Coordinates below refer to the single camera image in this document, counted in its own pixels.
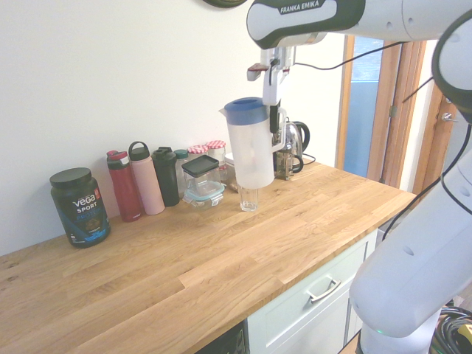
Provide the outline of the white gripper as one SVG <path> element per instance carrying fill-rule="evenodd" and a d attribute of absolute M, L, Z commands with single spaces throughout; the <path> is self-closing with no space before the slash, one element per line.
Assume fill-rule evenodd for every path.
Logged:
<path fill-rule="evenodd" d="M 264 74 L 263 103 L 269 107 L 270 132 L 279 130 L 278 105 L 288 87 L 288 75 L 296 56 L 296 47 L 277 47 L 261 51 L 260 63 L 267 67 Z"/>

